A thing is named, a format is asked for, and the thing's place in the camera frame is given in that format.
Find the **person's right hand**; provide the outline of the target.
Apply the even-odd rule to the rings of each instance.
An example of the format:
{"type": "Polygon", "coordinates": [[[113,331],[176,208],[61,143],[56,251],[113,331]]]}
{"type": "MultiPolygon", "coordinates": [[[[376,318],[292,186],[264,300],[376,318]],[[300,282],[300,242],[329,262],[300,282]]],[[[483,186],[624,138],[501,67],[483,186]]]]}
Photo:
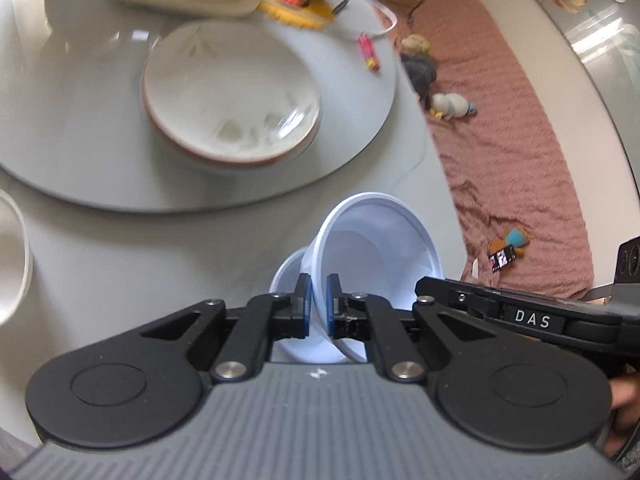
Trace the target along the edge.
{"type": "Polygon", "coordinates": [[[640,414],[640,379],[635,372],[610,380],[612,410],[616,413],[612,428],[603,448],[604,454],[613,456],[634,432],[640,414]]]}

